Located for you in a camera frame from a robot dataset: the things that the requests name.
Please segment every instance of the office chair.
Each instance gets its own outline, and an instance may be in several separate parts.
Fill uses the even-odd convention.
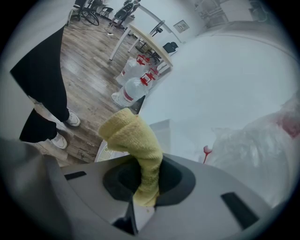
[[[178,48],[178,46],[175,42],[171,42],[164,45],[163,48],[167,53],[173,53],[176,51],[176,48]]]
[[[101,11],[100,11],[100,16],[106,16],[107,15],[107,17],[106,18],[108,18],[109,17],[109,14],[111,13],[113,11],[113,8],[111,8],[111,7],[104,7],[104,8],[102,8],[101,9]]]

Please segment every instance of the yellow towel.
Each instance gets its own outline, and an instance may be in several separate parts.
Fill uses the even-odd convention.
[[[142,181],[133,199],[141,206],[154,206],[159,195],[158,174],[163,152],[151,128],[125,108],[105,122],[99,134],[109,149],[127,151],[137,159]]]

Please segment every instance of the table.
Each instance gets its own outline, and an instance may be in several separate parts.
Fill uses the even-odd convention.
[[[127,27],[128,27],[127,30],[124,32],[124,34],[121,36],[120,40],[118,41],[117,45],[115,46],[115,48],[114,48],[114,50],[113,50],[113,52],[112,52],[112,54],[111,54],[111,56],[109,58],[110,60],[113,60],[113,57],[115,56],[118,48],[120,47],[120,45],[124,41],[124,39],[127,36],[127,34],[130,31],[133,31],[136,35],[139,36],[139,38],[129,48],[128,52],[130,52],[133,49],[133,47],[135,46],[135,44],[140,40],[140,38],[142,38],[161,57],[162,61],[160,62],[160,64],[164,62],[164,63],[166,63],[166,65],[168,67],[173,67],[172,60],[171,60],[169,54],[166,52],[165,49],[163,49],[162,47],[160,47],[154,41],[153,37],[149,33],[143,33],[141,30],[139,30],[138,28],[136,28],[132,24],[129,24]]]

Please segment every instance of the wheel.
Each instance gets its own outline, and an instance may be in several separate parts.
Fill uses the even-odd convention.
[[[95,26],[99,25],[98,18],[91,11],[85,9],[82,10],[81,21],[85,25],[95,25]]]

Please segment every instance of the white sneaker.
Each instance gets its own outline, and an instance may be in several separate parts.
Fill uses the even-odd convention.
[[[68,120],[66,121],[68,124],[70,124],[73,127],[77,127],[80,125],[80,119],[75,115],[75,113],[69,111],[70,116]]]
[[[65,149],[67,147],[67,141],[66,139],[57,133],[56,137],[50,140],[56,147]]]

